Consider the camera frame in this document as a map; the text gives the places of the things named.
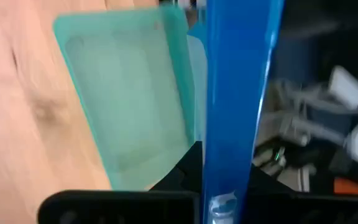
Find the blue plastic strip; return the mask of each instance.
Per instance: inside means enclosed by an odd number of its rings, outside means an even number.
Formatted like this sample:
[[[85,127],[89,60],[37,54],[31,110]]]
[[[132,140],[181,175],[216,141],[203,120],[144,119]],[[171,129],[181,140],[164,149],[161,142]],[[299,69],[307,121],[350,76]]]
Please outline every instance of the blue plastic strip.
[[[283,0],[207,3],[203,223],[240,222],[282,7]]]

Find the wooden table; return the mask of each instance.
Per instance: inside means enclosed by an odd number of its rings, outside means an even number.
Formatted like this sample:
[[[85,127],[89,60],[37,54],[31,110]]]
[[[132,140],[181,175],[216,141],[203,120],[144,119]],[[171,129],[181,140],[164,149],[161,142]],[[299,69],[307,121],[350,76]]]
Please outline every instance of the wooden table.
[[[64,189],[109,189],[52,32],[58,14],[155,0],[0,0],[0,223],[35,223]]]

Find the mint green plastic container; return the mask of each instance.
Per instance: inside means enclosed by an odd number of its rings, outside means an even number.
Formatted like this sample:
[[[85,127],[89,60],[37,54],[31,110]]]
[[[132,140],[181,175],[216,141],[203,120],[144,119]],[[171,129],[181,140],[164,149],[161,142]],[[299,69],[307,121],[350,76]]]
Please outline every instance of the mint green plastic container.
[[[194,142],[185,13],[73,14],[53,28],[113,190],[158,182]]]

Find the wood grain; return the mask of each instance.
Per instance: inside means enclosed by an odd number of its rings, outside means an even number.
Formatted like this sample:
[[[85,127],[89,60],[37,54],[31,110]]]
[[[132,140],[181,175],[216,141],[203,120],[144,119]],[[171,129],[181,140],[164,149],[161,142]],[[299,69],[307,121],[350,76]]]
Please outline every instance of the wood grain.
[[[52,32],[57,15],[154,0],[0,0],[0,223],[35,223],[65,189],[109,189]]]

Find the light wood surface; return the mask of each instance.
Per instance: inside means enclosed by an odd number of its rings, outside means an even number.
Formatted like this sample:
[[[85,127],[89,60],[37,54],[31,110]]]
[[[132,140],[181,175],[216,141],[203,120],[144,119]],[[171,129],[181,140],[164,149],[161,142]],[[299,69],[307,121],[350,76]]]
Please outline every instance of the light wood surface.
[[[35,223],[64,189],[109,189],[52,32],[58,14],[155,0],[0,0],[0,223]]]

